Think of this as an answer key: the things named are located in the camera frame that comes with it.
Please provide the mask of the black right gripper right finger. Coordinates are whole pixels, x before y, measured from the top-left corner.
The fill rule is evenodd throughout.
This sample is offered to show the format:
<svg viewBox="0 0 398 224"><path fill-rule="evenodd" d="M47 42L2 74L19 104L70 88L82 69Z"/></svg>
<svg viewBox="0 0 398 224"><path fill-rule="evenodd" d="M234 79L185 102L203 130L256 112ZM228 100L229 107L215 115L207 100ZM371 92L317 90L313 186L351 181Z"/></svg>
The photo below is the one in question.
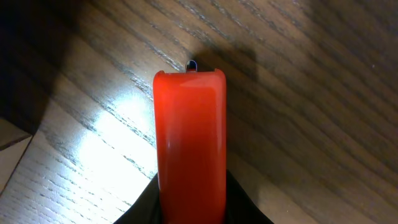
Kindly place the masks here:
<svg viewBox="0 0 398 224"><path fill-rule="evenodd" d="M250 199L232 173L226 171L226 224L274 224Z"/></svg>

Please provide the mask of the red stapler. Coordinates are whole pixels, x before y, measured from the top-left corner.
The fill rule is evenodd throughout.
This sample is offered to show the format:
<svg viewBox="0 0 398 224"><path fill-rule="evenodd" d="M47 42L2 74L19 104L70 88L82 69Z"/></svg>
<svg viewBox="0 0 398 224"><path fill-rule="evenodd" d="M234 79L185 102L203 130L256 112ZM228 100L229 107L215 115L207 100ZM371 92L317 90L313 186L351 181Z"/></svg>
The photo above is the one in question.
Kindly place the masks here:
<svg viewBox="0 0 398 224"><path fill-rule="evenodd" d="M159 71L153 81L164 223L224 223L226 79L221 70Z"/></svg>

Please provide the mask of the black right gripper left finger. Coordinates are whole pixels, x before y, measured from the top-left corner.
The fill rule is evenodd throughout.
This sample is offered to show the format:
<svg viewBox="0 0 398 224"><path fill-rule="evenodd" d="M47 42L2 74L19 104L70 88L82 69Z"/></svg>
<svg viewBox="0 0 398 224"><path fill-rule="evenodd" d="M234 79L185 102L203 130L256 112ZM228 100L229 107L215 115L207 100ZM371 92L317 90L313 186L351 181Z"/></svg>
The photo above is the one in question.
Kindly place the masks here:
<svg viewBox="0 0 398 224"><path fill-rule="evenodd" d="M162 211L156 174L133 205L114 224L161 224Z"/></svg>

